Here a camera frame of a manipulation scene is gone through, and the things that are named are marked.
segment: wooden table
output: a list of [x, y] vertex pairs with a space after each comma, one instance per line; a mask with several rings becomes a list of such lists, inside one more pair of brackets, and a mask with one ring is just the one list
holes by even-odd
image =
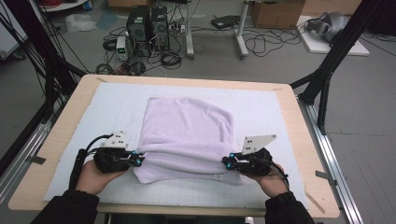
[[[78, 84], [73, 96], [56, 121], [46, 142], [37, 156], [47, 159], [44, 164], [31, 164], [11, 200], [13, 210], [41, 210], [47, 202], [44, 195], [50, 184], [64, 149], [69, 143], [96, 88], [101, 82], [134, 83], [164, 86], [207, 87], [253, 91], [273, 91], [276, 93], [286, 123], [290, 143], [304, 180], [304, 190], [312, 217], [338, 217], [340, 212], [332, 194], [329, 182], [316, 177], [315, 171], [323, 171], [318, 153], [306, 127], [302, 112], [289, 85], [218, 80], [198, 80], [162, 77], [116, 77], [87, 75]], [[171, 215], [209, 215], [263, 217], [265, 211], [239, 208], [205, 208], [160, 205], [130, 205], [101, 203], [100, 212], [146, 213]]]

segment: person's arm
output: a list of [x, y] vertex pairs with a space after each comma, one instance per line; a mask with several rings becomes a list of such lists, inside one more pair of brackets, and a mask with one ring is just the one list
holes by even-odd
[[67, 190], [62, 196], [55, 196], [32, 221], [33, 224], [88, 224], [96, 219], [96, 206], [100, 193], [106, 185], [124, 174], [118, 172], [103, 174], [94, 161], [87, 161], [82, 169], [76, 189]]
[[250, 176], [262, 187], [262, 191], [270, 197], [265, 202], [267, 212], [266, 224], [314, 224], [314, 220], [301, 202], [285, 186], [276, 171], [266, 176]]

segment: folded towel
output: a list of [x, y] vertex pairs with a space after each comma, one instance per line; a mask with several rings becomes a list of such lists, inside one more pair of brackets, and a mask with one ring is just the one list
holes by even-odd
[[222, 157], [232, 148], [233, 116], [192, 98], [150, 98], [137, 151], [147, 153], [134, 168], [141, 183], [173, 178], [203, 178], [241, 184]]

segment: cardboard box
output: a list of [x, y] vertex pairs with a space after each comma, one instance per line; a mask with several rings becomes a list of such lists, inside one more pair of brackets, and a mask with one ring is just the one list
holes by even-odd
[[278, 3], [255, 3], [252, 11], [256, 28], [294, 29], [305, 0], [288, 0]]
[[108, 0], [108, 5], [115, 8], [130, 8], [134, 5], [152, 6], [152, 0]]
[[302, 15], [320, 16], [323, 12], [340, 12], [352, 15], [361, 0], [306, 0]]

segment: floor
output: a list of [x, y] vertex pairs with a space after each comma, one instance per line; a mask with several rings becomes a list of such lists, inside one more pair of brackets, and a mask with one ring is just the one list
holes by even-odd
[[[230, 11], [222, 15], [238, 14], [240, 4], [227, 3]], [[191, 22], [210, 27], [212, 15], [220, 8], [200, 5]], [[85, 12], [80, 8], [51, 14], [62, 22], [64, 16], [76, 13], [92, 15], [100, 28], [90, 32], [66, 33], [64, 38], [90, 71], [103, 62], [103, 37], [111, 30], [125, 24], [125, 19], [114, 17], [108, 9], [95, 7]], [[247, 18], [247, 27], [251, 27]], [[369, 39], [379, 47], [396, 54], [394, 42]], [[335, 156], [365, 223], [396, 223], [396, 133], [395, 56], [361, 39], [370, 51], [369, 57], [347, 56], [336, 70], [330, 88], [326, 131], [331, 139]], [[80, 66], [71, 50], [63, 44], [68, 61]], [[239, 59], [236, 41], [230, 33], [194, 33], [196, 54], [194, 60], [185, 56], [177, 70], [152, 69], [146, 76], [181, 77], [251, 82], [291, 83], [313, 71], [326, 55], [308, 53], [304, 44], [284, 45], [268, 56], [259, 58], [250, 53], [245, 60]], [[8, 59], [0, 62], [0, 156], [3, 156], [18, 134], [44, 102], [39, 82], [28, 60]], [[10, 211], [9, 196], [0, 205], [2, 223], [28, 223], [35, 212]], [[337, 219], [316, 219], [324, 223], [347, 223], [343, 216]], [[264, 223], [256, 218], [256, 223]], [[96, 223], [103, 223], [103, 216]]]

